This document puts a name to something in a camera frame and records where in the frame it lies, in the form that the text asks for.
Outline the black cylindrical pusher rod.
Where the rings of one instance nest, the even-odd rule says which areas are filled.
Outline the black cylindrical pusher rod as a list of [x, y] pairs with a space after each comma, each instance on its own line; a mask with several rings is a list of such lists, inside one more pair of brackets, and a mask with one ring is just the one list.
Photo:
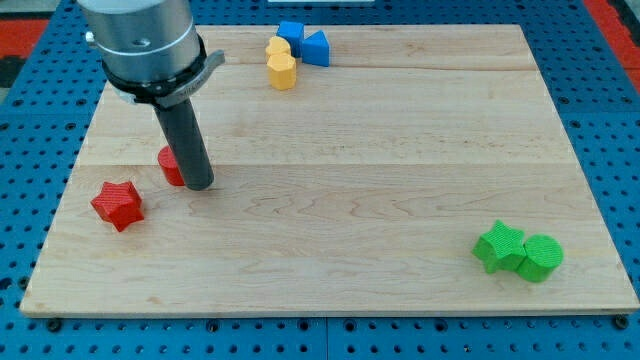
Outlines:
[[200, 191], [214, 182], [214, 173], [189, 99], [154, 111], [187, 188]]

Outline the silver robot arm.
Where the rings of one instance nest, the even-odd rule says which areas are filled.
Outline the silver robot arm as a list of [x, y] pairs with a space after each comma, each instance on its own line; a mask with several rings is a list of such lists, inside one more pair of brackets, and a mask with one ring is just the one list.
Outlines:
[[191, 96], [225, 62], [208, 53], [187, 0], [79, 0], [102, 68], [120, 96], [150, 105], [177, 162], [185, 186], [204, 190], [213, 168]]

